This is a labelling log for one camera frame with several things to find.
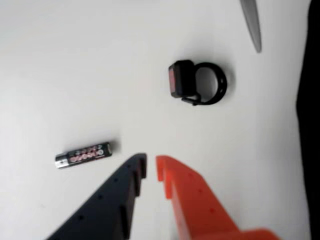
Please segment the navy gripper finger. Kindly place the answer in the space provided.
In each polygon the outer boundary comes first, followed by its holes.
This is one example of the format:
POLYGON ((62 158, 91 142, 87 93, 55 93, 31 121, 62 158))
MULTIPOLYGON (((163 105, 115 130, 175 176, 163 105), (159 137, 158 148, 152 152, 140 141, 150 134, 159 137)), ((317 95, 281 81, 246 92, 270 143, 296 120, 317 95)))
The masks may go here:
POLYGON ((147 176, 147 155, 124 162, 52 235, 50 240, 128 240, 135 199, 147 176))

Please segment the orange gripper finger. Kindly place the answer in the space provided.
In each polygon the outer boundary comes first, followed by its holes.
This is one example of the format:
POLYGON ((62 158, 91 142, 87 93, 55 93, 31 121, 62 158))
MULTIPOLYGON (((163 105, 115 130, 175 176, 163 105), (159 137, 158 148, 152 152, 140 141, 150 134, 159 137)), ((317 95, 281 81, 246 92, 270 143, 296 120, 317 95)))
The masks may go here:
POLYGON ((181 240, 276 240, 267 229, 240 230, 204 178, 166 155, 156 157, 157 177, 172 202, 181 240))

